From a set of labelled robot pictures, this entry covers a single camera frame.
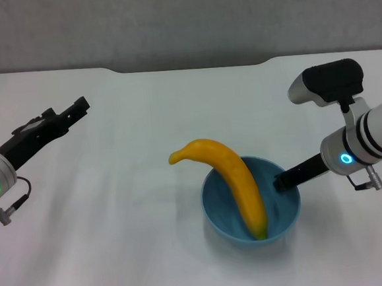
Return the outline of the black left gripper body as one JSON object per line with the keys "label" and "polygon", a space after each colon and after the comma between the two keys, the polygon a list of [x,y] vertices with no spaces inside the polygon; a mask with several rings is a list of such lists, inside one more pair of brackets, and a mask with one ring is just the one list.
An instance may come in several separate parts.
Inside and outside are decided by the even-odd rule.
{"label": "black left gripper body", "polygon": [[15,170],[21,168],[48,143],[63,137],[70,128],[67,118],[54,118],[28,123],[12,132],[12,137],[0,146],[0,154]]}

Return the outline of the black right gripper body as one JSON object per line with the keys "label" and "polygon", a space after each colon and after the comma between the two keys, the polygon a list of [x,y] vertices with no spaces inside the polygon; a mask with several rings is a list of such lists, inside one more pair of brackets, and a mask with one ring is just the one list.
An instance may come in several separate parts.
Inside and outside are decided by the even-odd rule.
{"label": "black right gripper body", "polygon": [[323,161],[322,155],[318,153],[306,161],[303,161],[301,164],[293,167],[291,171],[293,186],[299,186],[304,182],[310,181],[322,174],[325,174],[329,171],[329,169]]}

